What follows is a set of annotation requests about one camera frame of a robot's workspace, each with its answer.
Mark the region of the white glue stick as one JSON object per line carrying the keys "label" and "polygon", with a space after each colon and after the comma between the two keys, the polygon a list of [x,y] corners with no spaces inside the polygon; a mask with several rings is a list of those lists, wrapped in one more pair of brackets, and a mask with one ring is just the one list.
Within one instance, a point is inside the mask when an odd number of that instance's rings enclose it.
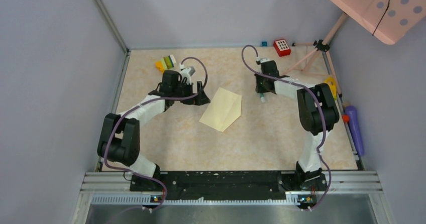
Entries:
{"label": "white glue stick", "polygon": [[260,93],[260,94],[259,94],[259,96],[260,96],[260,100],[261,100],[261,102],[262,102],[262,103],[265,103],[265,102],[266,102],[266,99],[265,99],[264,95],[263,95],[262,93]]}

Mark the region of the pale yellow envelope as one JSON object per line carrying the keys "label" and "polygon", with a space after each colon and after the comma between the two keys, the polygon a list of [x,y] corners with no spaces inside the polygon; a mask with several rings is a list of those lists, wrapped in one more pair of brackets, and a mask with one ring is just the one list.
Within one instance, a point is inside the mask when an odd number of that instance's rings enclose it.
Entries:
{"label": "pale yellow envelope", "polygon": [[199,122],[217,131],[224,132],[241,116],[242,96],[219,88]]}

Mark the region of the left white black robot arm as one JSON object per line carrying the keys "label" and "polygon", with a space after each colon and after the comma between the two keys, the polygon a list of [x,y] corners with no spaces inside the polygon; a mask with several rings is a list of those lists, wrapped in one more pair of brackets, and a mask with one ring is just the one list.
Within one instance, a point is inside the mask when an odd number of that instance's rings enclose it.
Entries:
{"label": "left white black robot arm", "polygon": [[191,81],[193,73],[190,67],[180,72],[166,70],[161,82],[140,103],[120,114],[109,113],[105,116],[97,154],[107,167],[113,168],[112,162],[119,163],[118,170],[143,176],[142,184],[148,190],[159,188],[159,166],[140,151],[140,128],[166,112],[177,101],[197,106],[210,103],[204,91],[207,80],[197,81],[194,90]]}

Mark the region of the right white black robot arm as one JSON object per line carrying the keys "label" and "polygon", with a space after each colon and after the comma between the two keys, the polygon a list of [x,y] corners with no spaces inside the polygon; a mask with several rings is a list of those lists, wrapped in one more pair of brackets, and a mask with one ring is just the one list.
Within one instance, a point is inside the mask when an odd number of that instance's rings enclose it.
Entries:
{"label": "right white black robot arm", "polygon": [[308,190],[322,174],[322,146],[340,118],[331,89],[326,83],[312,85],[287,75],[280,76],[276,62],[269,58],[258,57],[256,64],[261,70],[255,74],[257,93],[270,92],[297,101],[305,144],[296,162],[294,182],[299,189]]}

